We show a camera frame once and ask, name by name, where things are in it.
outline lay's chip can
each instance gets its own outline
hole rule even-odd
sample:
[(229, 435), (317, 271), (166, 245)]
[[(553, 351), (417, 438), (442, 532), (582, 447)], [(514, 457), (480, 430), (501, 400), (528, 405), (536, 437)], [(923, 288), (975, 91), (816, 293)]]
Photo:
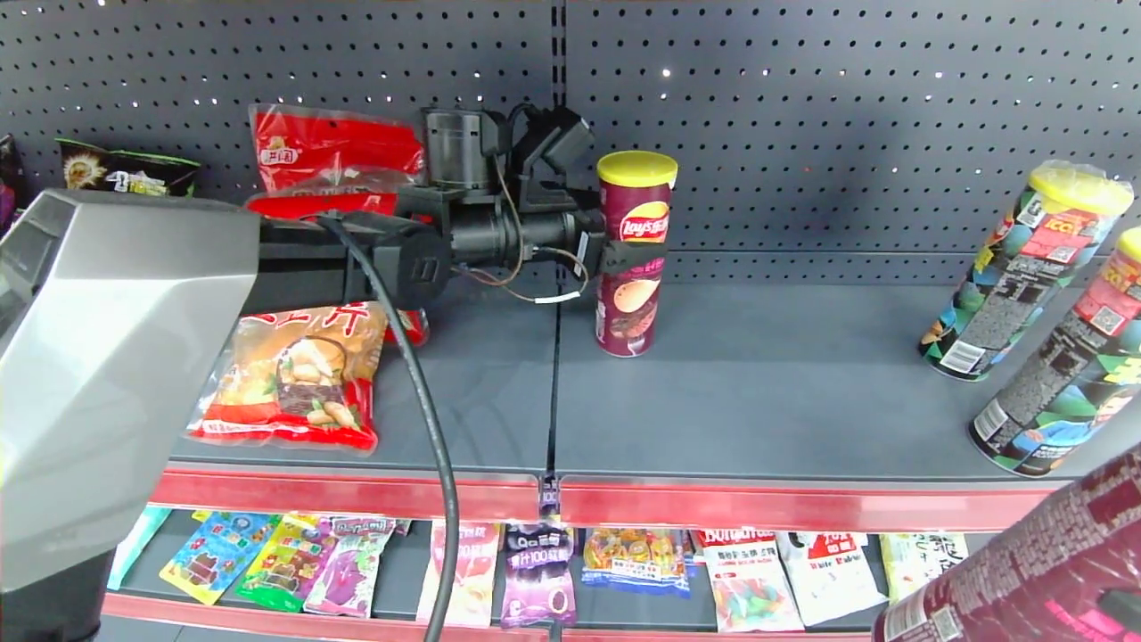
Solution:
[[(598, 177), (601, 211), (612, 238), (665, 242), (677, 161), (654, 152), (615, 152), (598, 161)], [(594, 336), (604, 351), (614, 357), (638, 357), (653, 346), (664, 269), (665, 258), (656, 258), (621, 274), (601, 275)]]

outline brand logo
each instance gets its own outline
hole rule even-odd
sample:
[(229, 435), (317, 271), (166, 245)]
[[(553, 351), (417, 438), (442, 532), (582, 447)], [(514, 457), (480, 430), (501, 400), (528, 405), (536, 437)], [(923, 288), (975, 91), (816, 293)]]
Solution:
[(662, 201), (642, 203), (630, 210), (618, 226), (618, 239), (664, 242), (670, 229), (670, 205)]

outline yellow lid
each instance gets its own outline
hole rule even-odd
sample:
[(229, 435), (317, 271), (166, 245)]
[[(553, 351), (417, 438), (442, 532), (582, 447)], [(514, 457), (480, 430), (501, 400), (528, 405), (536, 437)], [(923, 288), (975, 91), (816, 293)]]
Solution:
[(598, 161), (598, 177), (620, 187), (656, 187), (678, 178), (678, 161), (665, 154), (628, 149), (606, 154)]
[(1049, 160), (1034, 168), (1027, 182), (1050, 200), (1099, 216), (1120, 216), (1133, 204), (1132, 185), (1107, 178), (1091, 164)]
[(1130, 227), (1117, 238), (1117, 251), (1141, 262), (1141, 227)]

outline snack bag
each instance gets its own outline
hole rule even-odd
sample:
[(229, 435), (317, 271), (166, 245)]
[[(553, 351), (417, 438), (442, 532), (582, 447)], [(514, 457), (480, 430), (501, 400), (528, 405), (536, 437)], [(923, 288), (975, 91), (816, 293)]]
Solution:
[(243, 317), (217, 367), (218, 389), (188, 437), (371, 453), (372, 379), (386, 327), (377, 302)]
[(788, 571), (804, 626), (863, 611), (888, 599), (880, 594), (858, 533), (778, 533), (777, 550)]
[(191, 196), (200, 164), (175, 156), (108, 152), (95, 145), (56, 138), (68, 189), (124, 192), (152, 196)]
[(298, 612), (334, 546), (327, 519), (282, 515), (237, 594), (267, 609)]
[(596, 528), (583, 547), (582, 583), (636, 593), (689, 596), (679, 533)]
[(0, 237), (16, 222), (19, 210), (29, 197), (24, 168), (11, 133), (0, 137)]
[(170, 517), (170, 509), (162, 506), (147, 506), (143, 509), (143, 514), (135, 520), (135, 527), (127, 534), (127, 539), (115, 547), (115, 559), (111, 562), (111, 575), (107, 578), (107, 588), (119, 591), (123, 585), (123, 578), (131, 566), (139, 559), (139, 553), (151, 543), (151, 538), (159, 531), (162, 523)]
[(966, 559), (966, 537), (957, 533), (892, 533), (880, 536), (888, 600), (896, 602), (919, 591)]
[(203, 604), (213, 604), (277, 528), (281, 515), (212, 513), (159, 577)]
[(337, 545), (305, 600), (310, 613), (367, 618), (377, 592), (380, 555), (396, 520), (381, 517), (331, 518)]
[(531, 626), (548, 618), (573, 625), (576, 613), (570, 534), (547, 525), (508, 526), (503, 548), (507, 591), (500, 626)]
[(713, 585), (718, 633), (804, 631), (770, 530), (696, 530)]
[[(453, 626), (488, 627), (492, 625), (492, 590), (495, 587), (495, 563), (499, 561), (499, 525), (463, 522), (460, 525), (460, 559), (452, 584), (452, 601), (445, 623)], [(420, 591), (416, 621), (428, 621), (439, 587), (444, 564), (444, 522), (431, 525), (431, 560)]]
[[(245, 206), (270, 218), (323, 211), (391, 216), (396, 192), (423, 171), (413, 128), (372, 115), (278, 104), (250, 105), (250, 128), (265, 194)], [(400, 312), (413, 346), (428, 341), (423, 309)], [(385, 340), (395, 343), (391, 331)]]

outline black cable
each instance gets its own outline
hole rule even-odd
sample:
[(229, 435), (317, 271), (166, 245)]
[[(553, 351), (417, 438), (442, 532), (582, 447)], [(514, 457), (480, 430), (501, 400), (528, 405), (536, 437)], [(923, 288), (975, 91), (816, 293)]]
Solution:
[(444, 494), (444, 562), (439, 572), (439, 587), (436, 590), (436, 602), (431, 608), (431, 617), (428, 619), (428, 628), (424, 631), (424, 642), (438, 642), (444, 632), (444, 618), (447, 616), (447, 606), (452, 600), (452, 584), (455, 582), (455, 567), (460, 553), (460, 498), (455, 489), (455, 474), (452, 472), (452, 458), (447, 454), (447, 445), (444, 444), (444, 432), (439, 428), (439, 416), (436, 413), (436, 405), (431, 400), (428, 391), (428, 383), (424, 381), (423, 369), (420, 367), (420, 359), (412, 350), (412, 342), (408, 341), (404, 325), (400, 324), (399, 311), (393, 304), (393, 299), (385, 287), (385, 282), (380, 278), (380, 273), (369, 259), (369, 254), (359, 243), (349, 234), (345, 225), (335, 218), (317, 217), (317, 225), (333, 233), (349, 254), (361, 263), (369, 283), (377, 291), (377, 300), (388, 314), (389, 327), (396, 338), (396, 344), (404, 357), (404, 364), (408, 367), (408, 376), (412, 377), (412, 388), (416, 391), (416, 399), (420, 401), (420, 412), (424, 416), (424, 424), (428, 426), (428, 439), (431, 442), (432, 456), (436, 458), (436, 470), (439, 472), (439, 486)]

